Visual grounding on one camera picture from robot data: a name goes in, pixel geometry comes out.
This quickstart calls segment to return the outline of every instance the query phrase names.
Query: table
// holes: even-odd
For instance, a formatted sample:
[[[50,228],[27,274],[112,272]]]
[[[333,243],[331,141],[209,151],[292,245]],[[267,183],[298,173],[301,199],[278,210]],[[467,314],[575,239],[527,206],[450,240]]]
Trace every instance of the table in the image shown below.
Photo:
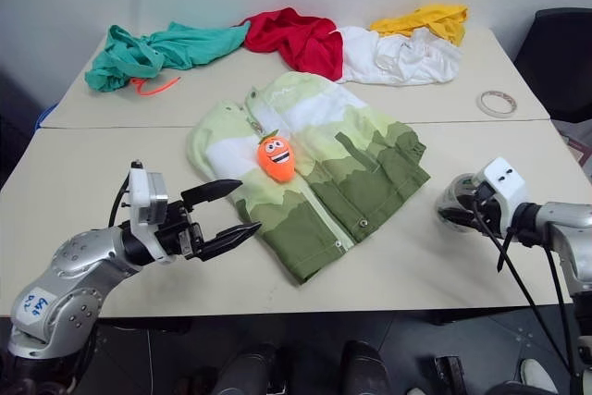
[[[97,53],[103,47],[100,43]],[[490,30],[469,28],[461,49],[460,74],[447,84],[402,88],[352,82],[345,85],[360,99],[405,123],[500,120],[486,115],[475,104],[477,96],[486,90],[501,90],[516,100],[518,108],[512,120],[549,118]],[[278,53],[256,54],[241,48],[206,67],[165,69],[154,79],[154,86],[177,76],[181,80],[165,92],[139,96],[132,85],[112,93],[90,90],[84,72],[93,59],[45,119],[44,127],[190,127],[217,102],[241,103],[251,87],[265,87],[289,69]]]
[[[451,180],[503,155],[531,199],[592,202],[592,186],[547,120],[415,124],[432,179],[381,229],[297,286],[257,239],[210,262],[152,264],[107,298],[102,316],[226,315],[524,305],[497,251],[478,233],[444,227],[434,202]],[[38,130],[0,193],[0,315],[68,237],[106,225],[112,200],[139,158],[162,172],[171,199],[202,183],[185,158],[187,128]],[[120,210],[119,220],[125,213]],[[193,212],[206,236],[239,223],[228,200]],[[556,302],[540,248],[511,247],[538,303]]]

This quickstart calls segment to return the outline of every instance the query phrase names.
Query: label sticker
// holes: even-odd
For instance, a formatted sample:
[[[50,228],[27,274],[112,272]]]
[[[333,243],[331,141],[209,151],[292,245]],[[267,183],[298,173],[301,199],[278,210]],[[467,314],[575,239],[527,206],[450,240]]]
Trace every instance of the label sticker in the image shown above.
[[[31,289],[25,294],[17,310],[17,320],[25,326],[33,324],[43,318],[47,307],[56,299],[53,293],[39,287]]]

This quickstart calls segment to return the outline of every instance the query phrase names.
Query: orange plush toy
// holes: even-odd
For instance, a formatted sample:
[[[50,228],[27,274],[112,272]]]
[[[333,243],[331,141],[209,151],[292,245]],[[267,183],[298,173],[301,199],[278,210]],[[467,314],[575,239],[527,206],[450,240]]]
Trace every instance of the orange plush toy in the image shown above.
[[[277,182],[288,182],[294,177],[294,152],[288,141],[276,134],[277,130],[259,142],[257,161],[271,178]]]

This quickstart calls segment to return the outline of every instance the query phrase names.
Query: yellow shirt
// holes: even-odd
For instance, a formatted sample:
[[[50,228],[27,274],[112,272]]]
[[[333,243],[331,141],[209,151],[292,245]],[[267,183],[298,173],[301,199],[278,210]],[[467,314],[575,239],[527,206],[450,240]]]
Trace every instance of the yellow shirt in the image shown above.
[[[390,34],[409,37],[416,28],[428,27],[442,39],[460,45],[464,37],[463,22],[466,21],[467,15],[466,5],[426,5],[407,16],[377,20],[370,25],[370,30],[378,31],[380,37]]]

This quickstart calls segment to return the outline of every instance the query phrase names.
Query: clear tape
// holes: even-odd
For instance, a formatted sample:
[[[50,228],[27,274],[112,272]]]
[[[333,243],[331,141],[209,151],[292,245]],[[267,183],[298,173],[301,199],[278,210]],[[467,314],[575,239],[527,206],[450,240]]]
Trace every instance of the clear tape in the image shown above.
[[[512,109],[510,111],[499,111],[499,110],[495,110],[495,109],[487,106],[485,104],[484,99],[486,97],[488,97],[488,96],[500,97],[501,99],[503,99],[504,101],[506,101],[508,104],[510,104],[510,107]],[[485,114],[490,115],[492,117],[499,117],[501,119],[510,117],[511,115],[513,115],[516,112],[516,108],[518,108],[518,104],[516,104],[516,101],[514,100],[513,97],[511,97],[509,94],[506,94],[504,92],[497,92],[495,90],[491,90],[491,91],[488,91],[488,92],[481,93],[477,97],[477,106]]]

